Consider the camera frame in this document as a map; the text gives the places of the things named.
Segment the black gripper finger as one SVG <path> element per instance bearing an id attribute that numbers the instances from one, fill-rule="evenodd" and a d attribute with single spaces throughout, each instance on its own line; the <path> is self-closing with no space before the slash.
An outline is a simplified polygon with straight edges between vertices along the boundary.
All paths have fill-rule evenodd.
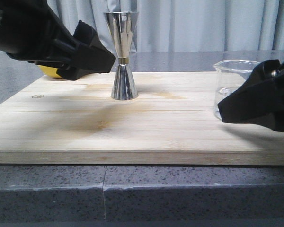
<path id="1" fill-rule="evenodd" d="M 284 132 L 284 63 L 257 65 L 246 82 L 218 103 L 224 123 L 255 124 Z"/>

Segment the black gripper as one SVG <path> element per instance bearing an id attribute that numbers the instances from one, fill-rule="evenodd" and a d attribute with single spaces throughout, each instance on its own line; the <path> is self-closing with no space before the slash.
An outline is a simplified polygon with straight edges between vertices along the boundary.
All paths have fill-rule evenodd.
<path id="1" fill-rule="evenodd" d="M 97 31 L 82 20 L 72 37 L 45 0 L 0 0 L 0 51 L 16 60 L 57 67 L 66 80 L 108 73 L 116 60 Z"/>

